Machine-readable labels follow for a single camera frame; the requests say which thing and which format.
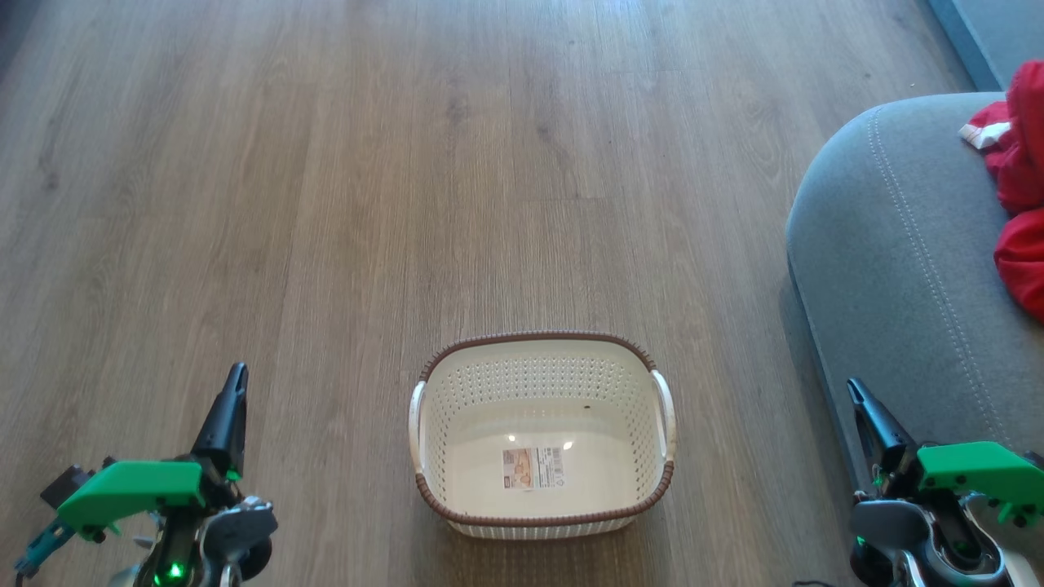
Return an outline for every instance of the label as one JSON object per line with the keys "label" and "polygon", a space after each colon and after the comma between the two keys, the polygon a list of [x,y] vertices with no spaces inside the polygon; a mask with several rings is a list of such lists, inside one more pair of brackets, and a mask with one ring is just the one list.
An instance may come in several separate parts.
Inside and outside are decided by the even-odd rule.
{"label": "label", "polygon": [[504,489],[552,489],[566,486],[562,448],[512,448],[504,451]]}

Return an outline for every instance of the basket rim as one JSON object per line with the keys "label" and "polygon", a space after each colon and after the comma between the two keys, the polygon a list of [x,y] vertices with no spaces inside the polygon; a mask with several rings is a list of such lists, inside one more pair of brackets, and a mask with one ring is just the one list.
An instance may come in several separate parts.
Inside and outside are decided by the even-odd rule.
{"label": "basket rim", "polygon": [[588,524],[588,523],[598,523],[608,522],[610,520],[616,520],[620,518],[630,518],[642,514],[656,506],[663,495],[667,492],[667,488],[670,487],[670,479],[674,475],[674,462],[667,461],[663,464],[663,474],[660,476],[660,483],[657,484],[656,490],[646,497],[645,499],[631,506],[628,508],[618,508],[616,510],[607,510],[604,512],[595,512],[593,514],[577,514],[573,516],[543,516],[539,518],[504,518],[496,516],[469,516],[467,514],[460,514],[450,510],[440,501],[431,489],[428,487],[428,480],[424,478],[424,473],[417,473],[417,488],[421,491],[421,497],[424,498],[428,507],[434,510],[436,514],[446,518],[451,522],[456,522],[464,525],[482,525],[482,526],[499,526],[499,527],[547,527],[547,526],[560,526],[560,525],[575,525],[575,524]]}
{"label": "basket rim", "polygon": [[431,373],[435,370],[435,367],[437,367],[443,359],[456,351],[470,349],[472,347],[481,347],[484,345],[497,345],[500,343],[554,339],[613,343],[637,355],[638,358],[641,359],[642,363],[645,365],[645,369],[649,371],[656,369],[656,362],[644,349],[622,336],[588,330],[531,330],[525,332],[511,332],[507,334],[487,334],[484,336],[474,336],[458,341],[452,345],[447,345],[446,347],[443,347],[441,351],[435,353],[434,356],[432,356],[424,366],[424,370],[421,371],[421,381],[427,382],[428,378],[431,377]]}
{"label": "basket rim", "polygon": [[[472,338],[465,338],[452,345],[444,347],[441,351],[434,354],[430,360],[424,366],[424,370],[421,372],[420,383],[424,384],[428,382],[428,378],[434,372],[435,367],[443,361],[451,353],[469,349],[472,347],[479,347],[483,345],[495,345],[499,343],[518,343],[526,341],[550,341],[550,339],[567,339],[567,341],[596,341],[601,343],[612,343],[619,345],[632,353],[634,353],[645,366],[645,368],[655,372],[657,370],[656,362],[654,362],[652,357],[648,355],[640,346],[637,344],[615,334],[608,334],[604,332],[595,331],[585,331],[585,330],[536,330],[526,332],[514,332],[507,334],[491,334],[485,336],[475,336]],[[660,483],[657,484],[652,493],[649,494],[645,499],[635,503],[634,506],[627,508],[618,508],[616,510],[607,510],[604,512],[594,512],[591,514],[577,514],[572,516],[543,516],[536,518],[511,518],[511,517],[498,517],[498,516],[470,516],[467,514],[460,514],[449,508],[447,508],[442,501],[440,501],[435,495],[431,492],[428,487],[428,480],[424,477],[424,473],[417,472],[417,488],[421,492],[421,496],[427,502],[428,507],[434,510],[436,514],[443,518],[462,525],[477,525],[477,526],[500,526],[500,527],[547,527],[547,526],[564,526],[564,525],[574,525],[574,524],[588,524],[588,523],[598,523],[606,522],[610,520],[616,520],[620,518],[630,518],[642,514],[656,506],[658,501],[667,492],[667,488],[670,487],[670,479],[674,474],[674,460],[668,459],[663,464],[663,473],[660,475]]]}

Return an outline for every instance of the gray fabric upholstery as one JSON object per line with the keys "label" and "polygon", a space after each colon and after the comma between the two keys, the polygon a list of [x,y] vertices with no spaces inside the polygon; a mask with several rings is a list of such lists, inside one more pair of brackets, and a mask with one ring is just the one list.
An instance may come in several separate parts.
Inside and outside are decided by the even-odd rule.
{"label": "gray fabric upholstery", "polygon": [[852,376],[917,439],[1044,453],[1044,328],[997,277],[992,253],[1007,216],[981,157],[957,136],[1002,98],[869,111],[827,143],[798,192],[787,253],[856,460]]}
{"label": "gray fabric upholstery", "polygon": [[928,0],[979,90],[1006,89],[1023,62],[1044,58],[1041,0]]}

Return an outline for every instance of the cream laundry basket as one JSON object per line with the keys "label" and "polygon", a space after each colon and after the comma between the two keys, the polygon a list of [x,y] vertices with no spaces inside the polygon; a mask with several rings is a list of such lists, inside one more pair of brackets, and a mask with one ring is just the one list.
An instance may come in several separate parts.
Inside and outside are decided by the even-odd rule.
{"label": "cream laundry basket", "polygon": [[465,341],[425,368],[409,445],[425,501],[479,538],[541,540],[622,527],[667,491],[670,391],[608,334]]}

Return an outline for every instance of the red fabric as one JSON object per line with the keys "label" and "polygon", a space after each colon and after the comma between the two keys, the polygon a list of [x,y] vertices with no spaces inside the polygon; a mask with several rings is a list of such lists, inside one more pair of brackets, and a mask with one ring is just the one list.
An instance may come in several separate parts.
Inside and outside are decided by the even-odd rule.
{"label": "red fabric", "polygon": [[1009,292],[1044,322],[1044,61],[1019,68],[1006,102],[976,114],[971,124],[1009,120],[1012,130],[986,151],[997,198],[1015,217],[1004,226],[993,259]]}

